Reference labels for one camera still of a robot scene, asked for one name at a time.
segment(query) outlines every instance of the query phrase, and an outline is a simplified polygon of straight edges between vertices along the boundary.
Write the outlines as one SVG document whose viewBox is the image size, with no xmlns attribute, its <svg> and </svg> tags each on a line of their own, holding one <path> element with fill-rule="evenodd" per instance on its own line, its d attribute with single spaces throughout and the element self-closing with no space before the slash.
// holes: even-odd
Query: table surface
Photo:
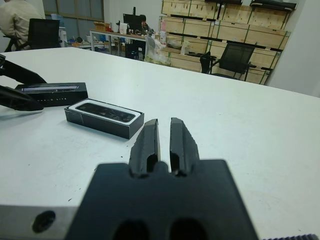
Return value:
<svg viewBox="0 0 320 240">
<path fill-rule="evenodd" d="M 72 47 L 4 54 L 48 83 L 86 82 L 90 98 L 158 118 L 166 163 L 171 117 L 182 119 L 201 159 L 227 160 L 261 238 L 320 235 L 319 98 Z M 0 106 L 0 204 L 78 206 L 97 165 L 128 163 L 137 135 L 68 123 L 63 106 Z"/>
<path fill-rule="evenodd" d="M 119 32 L 101 31 L 101 30 L 96 30 L 96 29 L 90 29 L 90 31 L 103 33 L 103 34 L 114 35 L 114 36 L 119 36 L 119 37 L 123 37 L 123 38 L 127 37 L 127 38 L 146 39 L 145 36 L 136 35 L 136 34 L 122 34 L 122 33 L 119 33 Z"/>
</svg>

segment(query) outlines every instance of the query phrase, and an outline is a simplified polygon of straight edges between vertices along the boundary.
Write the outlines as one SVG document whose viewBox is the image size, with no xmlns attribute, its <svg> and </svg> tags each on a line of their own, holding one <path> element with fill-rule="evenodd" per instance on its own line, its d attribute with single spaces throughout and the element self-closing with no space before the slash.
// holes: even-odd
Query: office chair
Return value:
<svg viewBox="0 0 320 240">
<path fill-rule="evenodd" d="M 219 59 L 215 63 L 213 63 L 213 61 L 215 61 L 217 58 L 215 56 L 211 56 L 210 52 L 207 52 L 200 57 L 202 73 L 235 80 L 239 80 L 242 75 L 245 74 L 244 81 L 246 81 L 249 68 L 256 67 L 249 63 L 254 50 L 255 48 L 252 46 L 228 43 L 221 59 Z M 234 72 L 235 74 L 239 73 L 240 77 L 236 78 L 225 74 L 212 73 L 212 68 L 218 63 L 221 69 Z"/>
<path fill-rule="evenodd" d="M 24 44 L 19 44 L 21 38 L 17 36 L 4 36 L 10 38 L 10 42 L 5 52 L 11 52 L 14 45 L 16 51 L 30 46 L 31 49 L 51 49 L 60 48 L 59 41 L 59 20 L 31 18 L 29 22 L 28 40 Z"/>
</svg>

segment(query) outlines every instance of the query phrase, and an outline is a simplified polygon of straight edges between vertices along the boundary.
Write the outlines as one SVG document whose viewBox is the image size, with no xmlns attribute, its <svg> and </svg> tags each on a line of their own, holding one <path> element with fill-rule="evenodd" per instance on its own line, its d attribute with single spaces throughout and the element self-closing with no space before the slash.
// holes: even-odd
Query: product box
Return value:
<svg viewBox="0 0 320 240">
<path fill-rule="evenodd" d="M 93 99 L 77 102 L 64 111 L 70 123 L 125 139 L 132 138 L 144 125 L 145 119 L 143 112 Z"/>
<path fill-rule="evenodd" d="M 84 82 L 19 84 L 15 89 L 44 107 L 68 106 L 88 98 Z"/>
</svg>

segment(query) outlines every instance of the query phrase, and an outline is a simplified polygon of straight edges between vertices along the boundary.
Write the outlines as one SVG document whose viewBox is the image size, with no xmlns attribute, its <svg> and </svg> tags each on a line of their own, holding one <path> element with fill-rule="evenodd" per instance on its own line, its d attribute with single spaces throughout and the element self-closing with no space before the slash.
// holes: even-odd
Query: chair backrest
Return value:
<svg viewBox="0 0 320 240">
<path fill-rule="evenodd" d="M 59 48 L 59 20 L 31 18 L 28 43 L 31 49 Z"/>
<path fill-rule="evenodd" d="M 201 63 L 201 72 L 203 74 L 207 74 L 210 70 L 210 62 L 211 62 L 211 52 L 207 52 L 206 54 L 202 55 L 200 57 L 200 63 Z"/>
<path fill-rule="evenodd" d="M 228 43 L 219 62 L 221 69 L 244 74 L 255 48 L 236 43 Z"/>
</svg>

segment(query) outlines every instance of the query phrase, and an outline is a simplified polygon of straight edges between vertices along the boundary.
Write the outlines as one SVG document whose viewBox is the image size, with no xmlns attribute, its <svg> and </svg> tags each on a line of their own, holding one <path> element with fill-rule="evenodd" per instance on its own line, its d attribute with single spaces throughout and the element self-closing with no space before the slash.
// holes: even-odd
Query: screw hole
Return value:
<svg viewBox="0 0 320 240">
<path fill-rule="evenodd" d="M 43 233 L 44 231 L 48 230 L 54 221 L 56 220 L 56 214 L 54 211 L 45 211 L 40 213 L 34 219 L 32 230 L 36 233 Z"/>
</svg>

